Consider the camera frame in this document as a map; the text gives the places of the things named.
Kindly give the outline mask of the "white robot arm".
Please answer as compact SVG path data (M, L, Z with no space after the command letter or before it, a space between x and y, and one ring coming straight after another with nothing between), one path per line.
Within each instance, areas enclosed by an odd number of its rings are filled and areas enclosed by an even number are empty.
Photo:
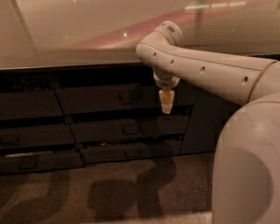
M186 49L171 21L136 46L153 70L163 113L184 80L238 110L217 140L212 183L212 224L280 224L280 61Z

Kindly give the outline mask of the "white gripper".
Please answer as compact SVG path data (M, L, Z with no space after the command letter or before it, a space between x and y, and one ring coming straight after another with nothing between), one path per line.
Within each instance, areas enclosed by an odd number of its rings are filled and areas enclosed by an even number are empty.
M170 114L175 98L175 92L172 89L178 85L180 78L159 68L153 68L153 77L156 85L161 89L159 91L161 110L164 114Z

